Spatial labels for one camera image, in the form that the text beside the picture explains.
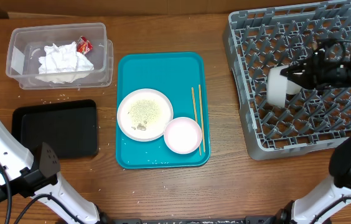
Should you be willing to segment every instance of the candy wrapper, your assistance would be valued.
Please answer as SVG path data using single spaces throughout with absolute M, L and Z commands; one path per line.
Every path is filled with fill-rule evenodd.
M 84 36 L 81 36 L 77 41 L 77 52 L 87 54 L 93 49 L 93 45 Z

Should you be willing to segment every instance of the dish rack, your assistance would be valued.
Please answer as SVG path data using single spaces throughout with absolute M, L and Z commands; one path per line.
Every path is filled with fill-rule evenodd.
M 351 1 L 326 1 L 233 12 L 223 34 L 235 78 L 248 153 L 256 160 L 337 147 L 351 136 L 351 88 L 302 89 L 285 108 L 266 102 L 270 68 L 297 63 L 317 39 L 351 39 Z M 345 44 L 349 60 L 351 44 Z M 339 45 L 330 59 L 341 57 Z

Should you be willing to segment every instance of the wooden table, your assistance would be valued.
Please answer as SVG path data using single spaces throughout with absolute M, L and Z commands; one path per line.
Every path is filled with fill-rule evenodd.
M 6 76 L 7 48 L 15 28 L 79 22 L 106 25 L 115 48 L 115 69 L 109 87 L 22 90 L 18 82 Z M 98 107 L 100 153 L 94 158 L 61 161 L 62 173 L 82 196 L 113 218 L 274 215 L 326 177 L 332 150 L 270 161 L 249 157 L 235 81 L 222 43 L 226 23 L 226 14 L 0 20 L 0 120 L 11 129 L 12 112 L 18 107 L 40 105 L 43 101 L 93 99 Z M 205 62 L 211 158 L 196 168 L 124 170 L 115 159 L 118 62 L 127 54 L 178 51 L 197 52 Z M 69 99 L 59 98 L 62 94 Z M 21 196 L 14 197 L 11 223 L 28 202 Z M 5 202 L 0 204 L 0 223 L 4 222 L 6 206 Z M 21 223 L 55 223 L 58 219 L 36 203 Z M 351 205 L 332 219 L 334 223 L 351 223 Z

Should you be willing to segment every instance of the blue tray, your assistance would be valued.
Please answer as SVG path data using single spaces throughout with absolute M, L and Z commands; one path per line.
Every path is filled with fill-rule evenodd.
M 137 142 L 120 130 L 116 123 L 116 160 L 126 169 L 191 167 L 204 165 L 210 157 L 205 70 L 202 58 L 193 52 L 136 54 L 123 57 L 118 69 L 118 105 L 132 91 L 152 88 L 165 94 L 172 103 L 174 118 L 195 119 L 191 87 L 195 89 L 196 109 L 200 126 L 199 86 L 205 125 L 206 153 L 180 155 L 172 152 L 163 136 L 150 142 Z

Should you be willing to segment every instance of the crumpled white paper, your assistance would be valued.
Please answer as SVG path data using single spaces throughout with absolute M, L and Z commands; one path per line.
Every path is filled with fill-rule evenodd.
M 94 65 L 82 53 L 76 51 L 76 42 L 60 47 L 52 44 L 52 46 L 45 46 L 44 51 L 46 56 L 39 57 L 39 62 L 41 63 L 39 74 L 94 70 Z M 89 73 L 38 75 L 36 79 L 44 82 L 71 83 L 88 75 Z

